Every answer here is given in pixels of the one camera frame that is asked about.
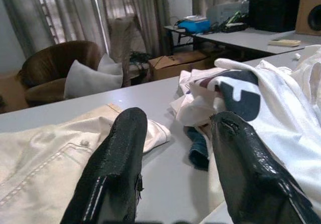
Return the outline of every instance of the cardboard box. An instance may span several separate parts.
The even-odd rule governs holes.
[[[200,51],[183,52],[149,60],[153,80],[179,76],[181,71],[209,69],[214,67],[212,58]]]

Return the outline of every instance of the denim fabric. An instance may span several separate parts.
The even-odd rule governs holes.
[[[186,134],[193,141],[189,153],[190,162],[197,169],[208,170],[209,160],[204,137],[193,127],[187,127]]]

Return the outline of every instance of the blue device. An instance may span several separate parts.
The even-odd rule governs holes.
[[[179,28],[185,28],[189,33],[202,33],[210,29],[211,23],[209,20],[204,21],[182,21],[178,24]]]

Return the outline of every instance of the brown armchair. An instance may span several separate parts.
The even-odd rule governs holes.
[[[68,71],[74,60],[97,70],[101,52],[96,43],[71,41],[37,52],[25,61],[19,76],[29,105],[42,105],[64,100]]]

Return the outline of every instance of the gray table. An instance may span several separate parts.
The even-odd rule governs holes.
[[[294,53],[267,57],[276,65],[295,66]],[[258,60],[248,64],[257,65]],[[22,131],[49,124],[59,124],[103,104],[114,103],[125,109],[137,106],[148,118],[165,125],[172,140],[143,158],[142,200],[137,220],[158,220],[173,223],[179,219],[198,223],[209,213],[207,172],[196,170],[188,161],[191,141],[183,126],[175,121],[169,103],[177,98],[178,77],[122,88],[91,96],[52,103],[0,115],[0,133]],[[227,215],[226,208],[218,215]]]
[[[166,26],[165,29],[170,32],[181,34],[184,34],[185,32],[184,29],[175,29],[173,26]],[[206,40],[241,50],[260,52],[266,55],[296,51],[303,49],[308,45],[321,44],[321,37],[318,36],[300,35],[296,34],[295,31],[275,33],[260,31],[253,28],[233,33],[213,33],[207,35],[189,34],[189,36],[193,36],[195,39]],[[301,40],[301,44],[298,47],[279,47],[268,45],[268,42],[274,39]]]

